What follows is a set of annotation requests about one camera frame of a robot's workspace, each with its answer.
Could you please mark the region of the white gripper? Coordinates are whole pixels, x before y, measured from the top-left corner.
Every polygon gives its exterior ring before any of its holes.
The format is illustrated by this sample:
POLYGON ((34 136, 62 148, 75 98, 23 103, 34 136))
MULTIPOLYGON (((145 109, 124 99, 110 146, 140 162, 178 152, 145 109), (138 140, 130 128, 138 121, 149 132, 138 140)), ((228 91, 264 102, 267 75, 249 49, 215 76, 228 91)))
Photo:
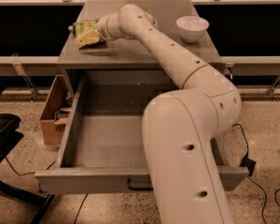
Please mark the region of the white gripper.
POLYGON ((87 31, 77 31, 75 44, 83 47, 99 42, 100 37, 104 41, 112 41, 125 37, 125 34, 119 27, 118 13, 111 13, 109 15, 103 16, 98 21, 97 28, 98 31, 94 29, 87 31))

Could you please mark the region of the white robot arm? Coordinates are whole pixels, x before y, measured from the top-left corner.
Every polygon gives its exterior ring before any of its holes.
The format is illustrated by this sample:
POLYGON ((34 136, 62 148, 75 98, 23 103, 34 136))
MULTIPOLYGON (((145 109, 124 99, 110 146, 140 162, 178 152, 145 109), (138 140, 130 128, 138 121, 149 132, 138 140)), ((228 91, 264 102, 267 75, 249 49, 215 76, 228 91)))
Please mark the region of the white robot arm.
POLYGON ((241 98, 214 67, 160 32, 136 4, 103 14, 101 38, 137 39, 176 84, 153 98, 142 142, 162 224, 233 224, 211 141, 237 120, 241 98))

